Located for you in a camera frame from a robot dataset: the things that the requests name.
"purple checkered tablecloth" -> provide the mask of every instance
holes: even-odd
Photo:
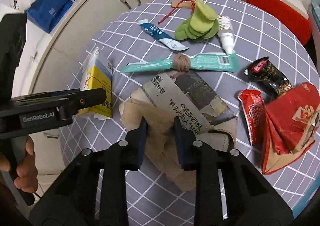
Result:
[[[132,11],[121,14],[114,22],[105,25],[97,32],[81,52],[79,64],[70,71],[68,88],[79,88],[82,63],[95,47],[108,57],[113,65],[112,100],[113,118],[100,121],[95,118],[74,118],[72,125],[61,129],[61,147],[66,165],[79,154],[81,149],[94,151],[107,149],[111,144],[124,139],[125,127],[120,121],[119,104],[127,99],[139,86],[149,81],[155,73],[120,74],[119,70],[129,62],[150,62],[156,59],[173,58],[175,53],[143,32],[137,24],[148,19],[153,24],[162,19],[171,9],[170,2],[179,0],[155,0]],[[238,114],[237,148],[259,169],[261,149],[250,146],[244,114],[240,108],[237,94],[244,89],[262,91],[268,102],[270,97],[266,88],[259,83],[251,83],[243,70],[255,59],[269,56],[270,61],[297,85],[309,81],[319,89],[319,75],[308,53],[297,38],[278,19],[270,14],[239,0],[203,0],[218,14],[232,19],[235,34],[235,50],[241,70],[235,73],[199,72],[199,75],[220,95],[229,107]],[[174,37],[174,30],[188,18],[190,9],[178,9],[159,27]],[[192,56],[196,53],[223,52],[217,37],[204,43],[184,41]],[[265,176],[282,198],[293,208],[304,196],[320,171],[320,134],[315,135],[316,143],[299,160],[286,168]],[[97,193],[97,214],[101,194],[101,177]],[[174,183],[158,171],[144,158],[141,170],[126,172],[127,205],[130,225],[192,225],[195,209],[195,191],[181,192]],[[226,218],[226,199],[221,182],[223,214]]]

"black candy wrapper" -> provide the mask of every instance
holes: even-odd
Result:
[[[286,76],[269,61],[268,56],[250,64],[245,74],[251,82],[261,81],[271,87],[278,96],[293,88]]]

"yellow and white box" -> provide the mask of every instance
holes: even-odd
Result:
[[[112,118],[111,81],[112,65],[106,57],[100,54],[100,49],[97,47],[83,64],[80,91],[103,88],[107,93],[107,99],[103,104],[79,110],[79,116],[90,117],[94,115],[100,120]]]

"bottle label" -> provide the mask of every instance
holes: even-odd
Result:
[[[233,31],[231,20],[228,16],[220,15],[218,18],[219,30],[221,29],[231,29]]]

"blue bag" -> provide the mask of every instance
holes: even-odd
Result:
[[[36,0],[26,10],[28,19],[50,33],[75,0]]]

